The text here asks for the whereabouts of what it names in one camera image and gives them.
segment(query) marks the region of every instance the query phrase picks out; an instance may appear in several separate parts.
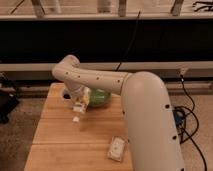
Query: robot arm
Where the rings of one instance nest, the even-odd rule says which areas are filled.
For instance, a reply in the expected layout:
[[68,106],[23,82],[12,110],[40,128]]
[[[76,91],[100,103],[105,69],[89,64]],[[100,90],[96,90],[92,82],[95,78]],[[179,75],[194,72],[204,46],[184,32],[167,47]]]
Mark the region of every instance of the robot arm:
[[159,77],[78,67],[78,59],[69,55],[52,73],[71,95],[80,96],[83,85],[121,95],[134,171],[185,171],[168,92]]

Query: black wall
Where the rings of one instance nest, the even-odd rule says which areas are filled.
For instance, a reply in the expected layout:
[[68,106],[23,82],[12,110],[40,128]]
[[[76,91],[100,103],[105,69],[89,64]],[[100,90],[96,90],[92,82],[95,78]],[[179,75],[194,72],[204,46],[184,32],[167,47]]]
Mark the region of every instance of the black wall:
[[[120,61],[134,20],[1,21],[1,63]],[[140,20],[125,61],[213,61],[213,20]]]

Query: wooden tabletop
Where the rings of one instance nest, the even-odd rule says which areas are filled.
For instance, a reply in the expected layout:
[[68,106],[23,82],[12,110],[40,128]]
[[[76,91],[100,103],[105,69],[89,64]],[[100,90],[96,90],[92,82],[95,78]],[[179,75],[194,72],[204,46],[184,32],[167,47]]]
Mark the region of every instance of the wooden tabletop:
[[25,171],[132,171],[128,145],[122,162],[107,158],[112,137],[126,139],[120,97],[88,108],[86,119],[74,123],[77,113],[62,98],[63,89],[62,83],[50,87]]

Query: black cable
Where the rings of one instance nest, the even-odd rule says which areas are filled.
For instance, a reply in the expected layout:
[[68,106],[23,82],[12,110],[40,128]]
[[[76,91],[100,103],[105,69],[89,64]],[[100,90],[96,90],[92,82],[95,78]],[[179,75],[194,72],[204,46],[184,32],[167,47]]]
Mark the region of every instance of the black cable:
[[[186,107],[186,106],[178,106],[178,107],[175,107],[175,108],[184,108],[184,109],[188,110],[188,112],[189,112],[190,114],[186,115],[185,118],[183,118],[183,119],[186,119],[189,115],[192,115],[192,116],[194,117],[194,119],[195,119],[195,121],[196,121],[196,128],[195,128],[195,130],[190,134],[190,137],[193,137],[193,136],[197,133],[197,131],[199,130],[199,127],[200,127],[200,123],[199,123],[199,120],[198,120],[196,114],[195,114],[191,109],[189,109],[189,108]],[[182,140],[182,141],[180,142],[180,144],[183,144],[183,143],[185,143],[185,142],[188,141],[188,140],[189,140],[189,137],[187,137],[186,139]]]
[[184,77],[183,75],[180,75],[180,78],[181,78],[181,84],[182,84],[182,88],[183,88],[183,91],[184,93],[186,94],[186,96],[191,100],[192,102],[192,109],[191,111],[194,112],[194,109],[195,109],[195,102],[193,100],[193,98],[189,95],[189,93],[187,92],[186,88],[185,88],[185,84],[184,84]]
[[138,22],[139,22],[139,19],[140,19],[140,15],[141,15],[141,11],[138,12],[138,16],[137,16],[136,23],[135,23],[135,29],[134,29],[133,34],[132,34],[132,39],[129,42],[129,45],[128,45],[125,53],[124,53],[124,56],[121,58],[120,63],[118,64],[118,66],[117,66],[115,71],[119,70],[123,60],[127,57],[127,55],[129,54],[130,50],[132,49],[132,46],[133,46],[133,44],[135,42],[135,38],[136,38],[136,35],[137,35]]
[[[174,109],[179,116],[181,114],[180,118],[183,121],[183,128],[186,129],[187,115],[185,111],[182,108],[178,108],[178,107],[175,107]],[[181,133],[179,133],[178,135],[180,136],[180,142],[182,142],[184,138],[184,132],[181,130]]]
[[188,138],[192,141],[192,143],[194,144],[194,146],[196,147],[197,151],[199,152],[202,160],[203,160],[203,165],[204,165],[204,171],[207,171],[207,163],[206,163],[206,159],[200,149],[200,147],[197,145],[197,143],[193,140],[193,138],[191,137],[191,135],[184,129],[184,128],[181,128],[183,130],[183,132],[188,136]]
[[42,4],[41,4],[41,9],[42,9],[43,13],[46,14],[45,9],[43,8]]
[[15,97],[19,97],[21,89],[18,86],[18,84],[15,81],[9,79],[4,73],[2,73],[2,75],[3,75],[4,79],[5,79],[5,81],[7,81],[13,87],[13,89],[15,90]]
[[22,0],[20,1],[16,6],[15,8],[10,12],[10,14],[13,14],[23,3],[24,3],[25,0]]

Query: small white object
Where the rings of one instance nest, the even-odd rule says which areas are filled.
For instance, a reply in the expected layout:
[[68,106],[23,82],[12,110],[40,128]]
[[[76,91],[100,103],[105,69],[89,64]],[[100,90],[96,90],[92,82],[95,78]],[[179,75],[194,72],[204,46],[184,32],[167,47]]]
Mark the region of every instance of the small white object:
[[73,118],[73,120],[72,120],[73,122],[79,122],[80,121],[80,119],[79,119],[79,117],[78,116],[75,116],[74,118]]
[[185,76],[186,73],[188,72],[189,68],[181,68],[180,69],[180,75]]
[[76,102],[73,106],[73,111],[84,114],[85,113],[85,105],[83,103]]
[[113,137],[108,151],[108,157],[121,162],[123,159],[124,147],[125,141],[121,137]]

